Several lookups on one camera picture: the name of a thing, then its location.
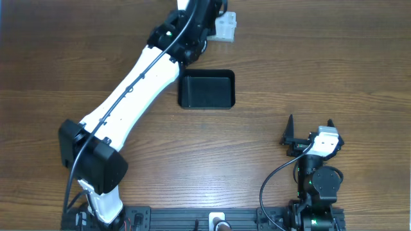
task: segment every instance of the wooden table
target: wooden table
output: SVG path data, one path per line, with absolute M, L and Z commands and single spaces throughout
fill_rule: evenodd
M 94 110 L 131 70 L 175 1 L 4 0 L 0 43 L 0 229 L 58 229 L 69 171 L 57 130 Z M 337 206 L 349 230 L 408 230 L 411 2 L 230 1 L 234 43 L 210 42 L 195 69 L 232 69 L 231 110 L 183 110 L 169 86 L 122 155 L 126 205 L 259 206 L 289 114 L 305 138 L 332 118 L 346 145 Z M 80 188 L 75 184 L 72 196 Z M 292 167 L 267 206 L 296 198 Z

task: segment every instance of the brown wood surface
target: brown wood surface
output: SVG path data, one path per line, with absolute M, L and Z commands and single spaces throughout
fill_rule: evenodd
M 175 1 L 3 0 L 0 229 L 58 229 L 68 170 L 57 130 L 94 110 L 133 67 Z M 337 205 L 349 230 L 408 230 L 411 1 L 230 0 L 234 43 L 210 42 L 190 68 L 232 69 L 231 110 L 183 110 L 168 87 L 122 155 L 126 205 L 259 206 L 267 174 L 289 160 L 289 114 L 306 137 L 332 118 L 346 145 Z M 80 188 L 73 187 L 72 195 Z M 267 206 L 296 197 L 292 168 Z

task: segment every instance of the rectangular black bin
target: rectangular black bin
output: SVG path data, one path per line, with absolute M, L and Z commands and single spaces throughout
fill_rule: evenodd
M 232 70 L 187 69 L 179 80 L 179 105 L 184 109 L 230 109 L 236 103 Z

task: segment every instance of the white plastic part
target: white plastic part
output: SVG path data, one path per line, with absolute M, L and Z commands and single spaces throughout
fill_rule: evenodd
M 234 32 L 236 31 L 236 27 L 236 13 L 226 12 L 216 19 L 216 35 L 208 36 L 207 40 L 234 42 Z
M 314 138 L 313 147 L 307 154 L 326 157 L 334 152 L 338 144 L 338 131 L 336 128 L 319 126 L 319 134 Z
M 93 112 L 85 116 L 80 123 L 85 124 L 85 129 L 92 132 L 100 118 L 129 86 L 162 51 L 146 46 L 141 53 L 136 65 L 127 77 L 118 85 L 114 92 Z M 153 99 L 180 73 L 179 63 L 170 61 L 170 55 L 165 54 L 145 75 L 134 85 L 133 91 L 123 98 L 117 107 L 106 119 L 106 124 L 96 132 L 100 140 L 108 137 L 110 146 L 120 151 L 133 125 L 147 109 Z
M 177 8 L 179 10 L 186 10 L 189 0 L 177 0 Z
M 123 202 L 120 200 L 118 185 L 107 194 L 97 194 L 94 192 L 94 187 L 89 185 L 84 180 L 79 180 L 78 183 L 84 190 L 90 192 L 89 212 L 93 214 L 90 204 L 96 209 L 98 219 L 106 224 L 110 224 L 118 216 L 123 208 Z

